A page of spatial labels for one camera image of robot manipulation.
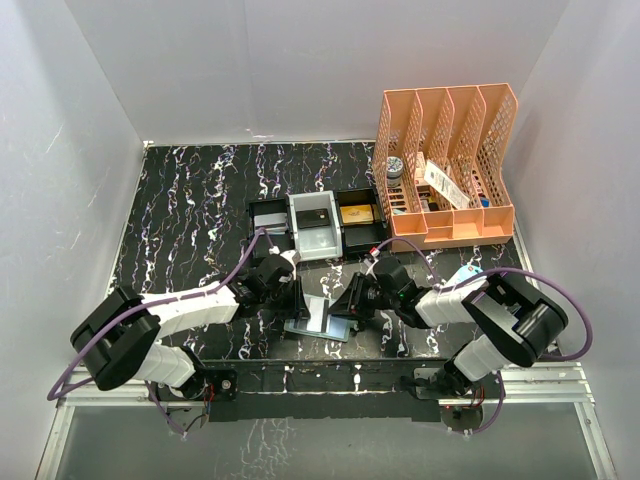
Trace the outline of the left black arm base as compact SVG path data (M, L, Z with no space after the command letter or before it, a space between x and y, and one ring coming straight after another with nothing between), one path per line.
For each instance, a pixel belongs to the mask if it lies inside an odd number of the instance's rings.
M238 373L233 369L204 367L180 387L170 387L170 391L186 400L205 403L234 401L238 391Z

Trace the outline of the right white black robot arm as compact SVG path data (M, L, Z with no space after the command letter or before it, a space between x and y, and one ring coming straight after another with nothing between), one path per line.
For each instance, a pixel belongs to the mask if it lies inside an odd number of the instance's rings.
M328 313L363 324L377 311L391 310L417 329L474 323L482 331L429 378L404 377L403 387L466 397L487 375L515 364L530 367L567 327L564 310L524 276L482 272L464 286L446 291L418 286L394 257L374 263L369 274L356 273Z

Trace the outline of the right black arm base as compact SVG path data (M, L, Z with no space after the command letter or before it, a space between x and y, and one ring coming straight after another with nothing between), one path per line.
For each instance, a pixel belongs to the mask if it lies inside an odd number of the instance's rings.
M478 402L482 397L499 397L496 380L495 375L489 375L478 381L469 381L457 370L451 373L444 366L418 367L400 378L400 386L419 400L462 399Z

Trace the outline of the green card holder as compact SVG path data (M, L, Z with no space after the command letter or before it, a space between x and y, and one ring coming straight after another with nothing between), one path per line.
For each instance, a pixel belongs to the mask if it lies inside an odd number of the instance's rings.
M347 342L357 322L328 313L330 302L327 298L305 295L309 319L286 320L284 330L298 335L311 336L338 342Z

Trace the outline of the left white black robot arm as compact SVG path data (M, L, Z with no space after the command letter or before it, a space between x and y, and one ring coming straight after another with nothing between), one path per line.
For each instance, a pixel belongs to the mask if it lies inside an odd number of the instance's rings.
M164 345L162 339L251 318L262 310L309 318L297 275L299 259L295 250L272 252L224 286L215 281L173 295L118 287L73 331L71 345L102 391L136 379L163 384L185 399L198 398L207 383L204 365L192 350Z

